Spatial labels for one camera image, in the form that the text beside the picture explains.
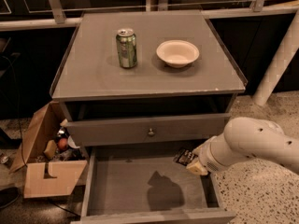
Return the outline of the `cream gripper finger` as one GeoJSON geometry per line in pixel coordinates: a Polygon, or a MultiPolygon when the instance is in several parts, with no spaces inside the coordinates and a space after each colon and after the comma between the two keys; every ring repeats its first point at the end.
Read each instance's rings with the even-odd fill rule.
{"type": "Polygon", "coordinates": [[[207,146],[207,144],[206,144],[206,143],[203,143],[203,144],[201,144],[200,146],[196,147],[196,148],[192,151],[192,153],[195,154],[195,155],[199,155],[200,152],[206,148],[206,146],[207,146]]]}
{"type": "Polygon", "coordinates": [[[199,160],[193,160],[187,165],[186,169],[194,175],[208,175],[207,169],[200,163],[199,160]]]}

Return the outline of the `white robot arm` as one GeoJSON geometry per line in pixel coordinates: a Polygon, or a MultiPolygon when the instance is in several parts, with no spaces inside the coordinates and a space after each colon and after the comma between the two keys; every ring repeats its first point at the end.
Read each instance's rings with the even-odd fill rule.
{"type": "Polygon", "coordinates": [[[192,151],[187,170],[207,175],[254,158],[271,161],[299,174],[299,140],[287,136],[279,125],[264,119],[231,119],[218,136],[192,151]]]}

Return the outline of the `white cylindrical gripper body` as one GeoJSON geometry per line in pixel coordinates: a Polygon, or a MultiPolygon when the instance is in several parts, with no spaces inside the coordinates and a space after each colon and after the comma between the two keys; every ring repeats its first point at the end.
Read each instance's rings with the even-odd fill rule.
{"type": "Polygon", "coordinates": [[[206,148],[199,154],[199,161],[209,172],[226,170],[228,165],[229,147],[224,136],[213,136],[205,141],[206,148]]]}

